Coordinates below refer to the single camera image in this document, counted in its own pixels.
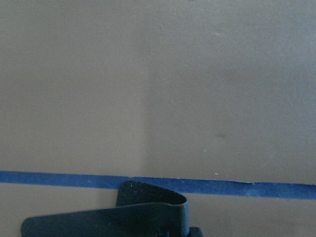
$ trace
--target painter's tape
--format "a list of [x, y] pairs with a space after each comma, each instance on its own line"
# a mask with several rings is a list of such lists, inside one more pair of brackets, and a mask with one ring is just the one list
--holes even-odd
[[118, 189], [127, 180], [146, 182], [182, 193], [316, 199], [316, 185], [305, 184], [0, 171], [0, 182], [12, 184]]

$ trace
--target gray surface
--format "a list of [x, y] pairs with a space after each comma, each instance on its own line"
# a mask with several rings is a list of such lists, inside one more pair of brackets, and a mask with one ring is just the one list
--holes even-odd
[[315, 183], [316, 2], [0, 2], [0, 169]]
[[[0, 184], [0, 236], [20, 237], [30, 216], [115, 205], [116, 190]], [[316, 202], [186, 195], [191, 226], [205, 237], [314, 237]]]

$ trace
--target blue line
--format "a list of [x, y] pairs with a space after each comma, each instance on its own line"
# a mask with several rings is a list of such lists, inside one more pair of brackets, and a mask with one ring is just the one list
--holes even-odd
[[181, 193], [316, 199], [316, 185], [305, 184], [0, 171], [0, 183], [12, 184], [117, 189], [127, 180], [142, 181]]

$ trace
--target black strap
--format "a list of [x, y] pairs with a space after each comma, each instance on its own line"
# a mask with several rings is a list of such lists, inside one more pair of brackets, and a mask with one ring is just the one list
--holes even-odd
[[202, 237], [190, 228], [187, 199], [158, 186], [127, 181], [115, 208], [31, 217], [22, 237]]

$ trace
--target black plastic part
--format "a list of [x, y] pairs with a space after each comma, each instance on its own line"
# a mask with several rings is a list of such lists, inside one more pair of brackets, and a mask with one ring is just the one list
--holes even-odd
[[127, 181], [117, 207], [31, 217], [22, 237], [202, 237], [189, 226], [187, 199], [158, 186]]

